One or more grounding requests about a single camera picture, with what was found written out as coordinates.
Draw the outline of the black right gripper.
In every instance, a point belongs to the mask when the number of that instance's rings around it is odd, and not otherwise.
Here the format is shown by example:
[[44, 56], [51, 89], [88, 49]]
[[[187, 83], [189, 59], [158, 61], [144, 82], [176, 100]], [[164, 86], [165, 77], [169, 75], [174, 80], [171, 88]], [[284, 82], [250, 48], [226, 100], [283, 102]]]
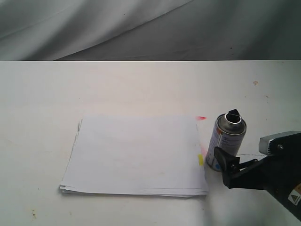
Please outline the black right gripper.
[[220, 147], [214, 148], [224, 185], [265, 190], [297, 219], [301, 218], [301, 156], [266, 156], [241, 163]]

